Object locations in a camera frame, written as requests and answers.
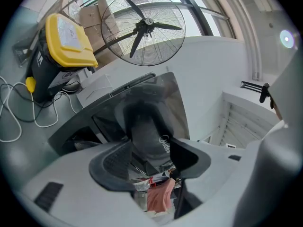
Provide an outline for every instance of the fan blade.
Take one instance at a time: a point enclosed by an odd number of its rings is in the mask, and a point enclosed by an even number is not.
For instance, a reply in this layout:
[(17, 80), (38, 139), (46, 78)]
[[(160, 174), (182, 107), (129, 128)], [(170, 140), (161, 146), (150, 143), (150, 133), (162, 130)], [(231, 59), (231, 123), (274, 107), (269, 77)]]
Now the fan blade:
[(182, 29), (182, 28), (174, 26), (174, 25), (167, 25), (167, 24), (161, 24), (161, 23), (154, 23), (153, 26), (156, 28), (163, 28), (163, 29), (174, 29), (174, 30)]
[(133, 55), (134, 55), (134, 53), (135, 53), (135, 51), (136, 51), (138, 45), (140, 44), (141, 39), (143, 38), (143, 35), (144, 35), (144, 32), (145, 32), (145, 31), (146, 31), (146, 26), (143, 26), (143, 27), (139, 30), (138, 35), (137, 35), (137, 37), (136, 37), (135, 40), (134, 40), (134, 43), (133, 43), (131, 52), (130, 52), (130, 54), (129, 54), (129, 58), (132, 58), (132, 57), (133, 57)]
[(142, 18), (145, 19), (142, 11), (139, 9), (137, 5), (135, 5), (131, 0), (126, 0), (129, 5), (131, 5), (132, 9)]

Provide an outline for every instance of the ceiling light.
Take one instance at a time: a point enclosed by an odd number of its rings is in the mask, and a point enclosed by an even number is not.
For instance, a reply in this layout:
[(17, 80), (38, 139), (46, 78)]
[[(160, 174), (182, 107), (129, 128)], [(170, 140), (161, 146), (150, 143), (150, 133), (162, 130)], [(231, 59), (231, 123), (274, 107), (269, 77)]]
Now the ceiling light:
[(286, 48), (292, 48), (294, 46), (294, 38), (292, 34), (287, 30), (281, 31), (280, 40)]

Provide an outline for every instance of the gray floor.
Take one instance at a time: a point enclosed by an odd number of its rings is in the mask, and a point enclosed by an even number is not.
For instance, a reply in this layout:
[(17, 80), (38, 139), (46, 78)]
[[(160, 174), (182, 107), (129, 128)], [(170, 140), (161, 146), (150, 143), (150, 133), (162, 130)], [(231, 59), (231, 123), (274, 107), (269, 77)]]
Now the gray floor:
[[(20, 7), (10, 24), (0, 44), (0, 76), (10, 84), (24, 82), (27, 65), (20, 67), (13, 55), (12, 46), (22, 38), (30, 36), (35, 31), (38, 13)], [(22, 95), (29, 93), (24, 86), (19, 86)], [(2, 87), (1, 96), (5, 97), (7, 89)], [(71, 96), (71, 102), (76, 111), (81, 106), (75, 95)], [(12, 111), (20, 118), (31, 120), (32, 105), (13, 93), (9, 105)], [(38, 128), (34, 123), (21, 122), (21, 138), (12, 143), (0, 143), (0, 163), (12, 188), (18, 189), (41, 169), (49, 165), (58, 156), (46, 143), (47, 139), (67, 120), (75, 114), (70, 107), (67, 97), (62, 96), (56, 101), (59, 121), (49, 128)], [(40, 125), (48, 125), (55, 122), (56, 116), (52, 106), (44, 109), (38, 118)], [(13, 139), (18, 135), (18, 126), (7, 110), (3, 110), (0, 117), (0, 138), (2, 140)]]

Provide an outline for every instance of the white wall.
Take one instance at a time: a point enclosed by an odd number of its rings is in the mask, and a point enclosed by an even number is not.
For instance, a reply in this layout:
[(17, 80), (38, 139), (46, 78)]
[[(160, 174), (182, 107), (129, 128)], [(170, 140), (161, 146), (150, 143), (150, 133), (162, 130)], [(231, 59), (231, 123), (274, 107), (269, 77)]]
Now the white wall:
[(190, 138), (200, 140), (219, 125), (223, 89), (248, 79), (245, 44), (224, 37), (187, 37), (179, 52), (161, 65), (141, 67), (117, 59), (92, 76), (107, 74), (117, 88), (151, 71), (160, 75), (168, 70), (179, 85)]

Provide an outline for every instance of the metal rod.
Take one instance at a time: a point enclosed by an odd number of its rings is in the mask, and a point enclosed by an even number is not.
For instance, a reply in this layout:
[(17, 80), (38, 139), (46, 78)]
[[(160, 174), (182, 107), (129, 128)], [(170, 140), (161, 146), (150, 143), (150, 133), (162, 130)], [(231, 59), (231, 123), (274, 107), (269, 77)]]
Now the metal rod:
[[(141, 8), (141, 9), (148, 9), (149, 7), (171, 7), (171, 6), (177, 6), (179, 9), (188, 9), (188, 8), (193, 8), (193, 5), (192, 4), (187, 4), (187, 3), (182, 3), (182, 2), (153, 2), (153, 3), (144, 3), (144, 4), (138, 4), (138, 7)], [(218, 18), (221, 18), (221, 19), (224, 19), (224, 20), (227, 20), (228, 17), (216, 12), (216, 11), (213, 11), (211, 9), (206, 9), (206, 8), (203, 8), (203, 7), (199, 7), (200, 10), (202, 10), (202, 12), (204, 13), (209, 13), (213, 16), (216, 16)], [(118, 16), (121, 16), (123, 13), (128, 13), (129, 12), (129, 9), (122, 9), (122, 10), (119, 10), (117, 12), (114, 13), (114, 16), (115, 17), (118, 17)]]
[(197, 25), (200, 29), (200, 32), (202, 35), (209, 35), (209, 36), (213, 36), (213, 32), (203, 14), (203, 12), (201, 11), (200, 7), (197, 5), (197, 3), (195, 2), (195, 0), (184, 0), (187, 4), (191, 4), (193, 7), (191, 8), (193, 14), (194, 14), (194, 18), (197, 21)]
[(258, 91), (262, 91), (262, 89), (261, 88), (259, 88), (259, 87), (254, 87), (254, 86), (251, 86), (251, 85), (246, 85), (244, 88), (252, 88), (252, 89), (255, 89), (255, 90), (258, 90)]
[(106, 48), (108, 48), (108, 47), (110, 47), (110, 46), (112, 46), (112, 45), (114, 45), (114, 44), (116, 44), (116, 43), (118, 43), (118, 42), (120, 42), (120, 41), (122, 41), (122, 40), (124, 40), (124, 39), (127, 39), (127, 38), (129, 38), (129, 37), (131, 37), (131, 36), (133, 36), (133, 35), (135, 35), (135, 34), (136, 34), (136, 33), (131, 32), (131, 33), (129, 33), (129, 34), (126, 34), (126, 35), (124, 35), (124, 36), (121, 36), (121, 37), (119, 37), (119, 38), (116, 38), (116, 39), (114, 39), (114, 40), (108, 42), (107, 44), (103, 45), (101, 48), (97, 49), (97, 50), (94, 52), (94, 55), (99, 54), (100, 52), (102, 52), (102, 51), (105, 50)]
[(257, 90), (255, 90), (255, 89), (252, 89), (252, 88), (247, 88), (247, 87), (244, 87), (245, 89), (248, 89), (248, 90), (251, 90), (251, 91), (255, 91), (255, 92), (257, 92), (257, 93), (261, 93), (260, 91), (257, 91)]
[(241, 86), (241, 88), (244, 88), (246, 86), (246, 82), (243, 82), (243, 85)]
[(251, 82), (242, 81), (242, 83), (243, 83), (243, 84), (250, 85), (250, 86), (254, 86), (254, 87), (257, 87), (257, 88), (260, 88), (260, 89), (263, 88), (261, 85), (254, 84), (254, 83), (251, 83)]

